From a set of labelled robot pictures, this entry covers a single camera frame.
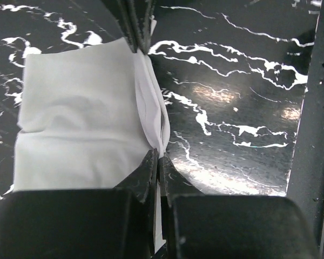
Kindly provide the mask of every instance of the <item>white fabric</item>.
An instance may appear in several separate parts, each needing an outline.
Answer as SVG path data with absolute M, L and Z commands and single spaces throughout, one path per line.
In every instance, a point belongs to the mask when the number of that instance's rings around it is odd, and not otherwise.
M 18 125 L 15 192 L 112 188 L 149 149 L 161 158 L 170 137 L 150 58 L 132 54 L 123 38 L 28 55 Z M 160 214 L 158 200 L 156 249 L 164 243 Z

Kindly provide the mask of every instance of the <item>glossy black surface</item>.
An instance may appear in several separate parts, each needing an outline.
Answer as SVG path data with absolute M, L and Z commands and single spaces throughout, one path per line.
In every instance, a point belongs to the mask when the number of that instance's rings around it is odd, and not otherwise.
M 163 1 L 150 55 L 168 152 L 205 193 L 285 195 L 319 1 Z M 12 190 L 24 57 L 121 37 L 101 1 L 0 1 L 0 199 Z

